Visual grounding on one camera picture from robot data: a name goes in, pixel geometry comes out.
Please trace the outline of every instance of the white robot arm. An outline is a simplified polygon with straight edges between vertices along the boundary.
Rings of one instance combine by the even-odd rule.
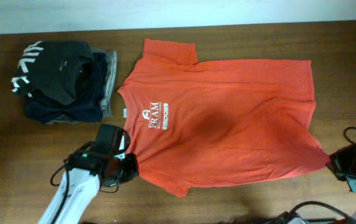
[[[125,155],[129,135],[123,129],[102,124],[95,142],[71,154],[57,172],[65,169],[58,191],[40,224],[76,224],[101,186],[116,187],[138,176],[132,153]]]
[[[40,224],[78,223],[85,208],[98,194],[99,175],[91,175],[89,170],[74,168],[68,172],[70,186],[67,198],[62,203],[67,185],[66,174],[63,174],[58,191],[43,214]]]

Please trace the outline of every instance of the t-shirt sleeve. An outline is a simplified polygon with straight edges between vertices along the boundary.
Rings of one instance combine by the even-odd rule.
[[[144,58],[168,60],[178,65],[193,65],[198,63],[195,44],[145,39],[143,47]]]

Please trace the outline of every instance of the wooden table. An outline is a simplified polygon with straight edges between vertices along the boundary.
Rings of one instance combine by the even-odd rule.
[[[140,58],[144,38],[194,42],[200,61],[311,59],[317,107],[310,132],[329,154],[348,145],[342,131],[356,126],[356,21],[0,35],[0,223],[37,222],[56,191],[49,185],[51,174],[73,150],[95,139],[99,128],[85,123],[42,125],[25,118],[22,98],[9,89],[22,51],[38,40],[86,40],[92,47],[117,50],[117,89]],[[124,102],[117,93],[112,101],[115,117],[102,122],[123,126]],[[323,169],[274,182],[190,189],[184,198],[137,178],[117,194],[98,194],[82,220],[217,223],[275,217],[305,200],[327,202],[349,214],[356,209],[356,194]],[[303,208],[300,214],[336,217],[318,207]]]

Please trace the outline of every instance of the white wall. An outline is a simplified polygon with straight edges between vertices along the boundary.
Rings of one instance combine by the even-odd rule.
[[[356,0],[0,0],[0,34],[356,19]]]

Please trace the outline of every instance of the folded clothes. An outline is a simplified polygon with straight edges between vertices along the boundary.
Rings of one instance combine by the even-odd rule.
[[[11,90],[25,97],[25,114],[41,123],[98,122],[111,116],[117,53],[86,42],[42,42],[28,46]]]

